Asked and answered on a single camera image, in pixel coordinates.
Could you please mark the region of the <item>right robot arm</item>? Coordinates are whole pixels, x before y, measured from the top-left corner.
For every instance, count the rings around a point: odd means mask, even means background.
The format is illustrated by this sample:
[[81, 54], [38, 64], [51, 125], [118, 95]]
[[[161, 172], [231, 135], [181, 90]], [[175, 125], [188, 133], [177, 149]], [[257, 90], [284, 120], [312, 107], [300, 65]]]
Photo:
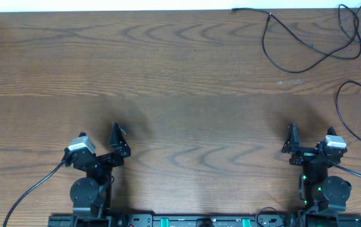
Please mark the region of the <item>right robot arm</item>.
[[296, 226], [338, 226], [338, 216], [346, 210], [351, 184], [341, 177], [328, 175], [347, 152], [345, 140], [330, 127], [314, 148], [300, 145], [297, 126], [288, 127], [282, 153], [291, 155], [289, 163], [301, 166], [299, 197], [305, 208], [296, 214]]

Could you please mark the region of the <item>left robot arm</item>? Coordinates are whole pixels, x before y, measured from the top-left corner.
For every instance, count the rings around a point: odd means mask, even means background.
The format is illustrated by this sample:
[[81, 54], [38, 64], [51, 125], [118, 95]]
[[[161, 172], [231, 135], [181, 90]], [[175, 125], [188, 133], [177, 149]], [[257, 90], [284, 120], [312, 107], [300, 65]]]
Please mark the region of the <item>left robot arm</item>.
[[125, 214], [112, 212], [110, 200], [114, 177], [112, 170], [122, 166], [130, 157], [131, 148], [116, 122], [112, 124], [109, 137], [111, 152], [96, 155], [96, 146], [86, 133], [74, 138], [64, 150], [63, 163], [86, 173], [71, 186], [70, 198], [73, 215], [70, 226], [126, 226]]

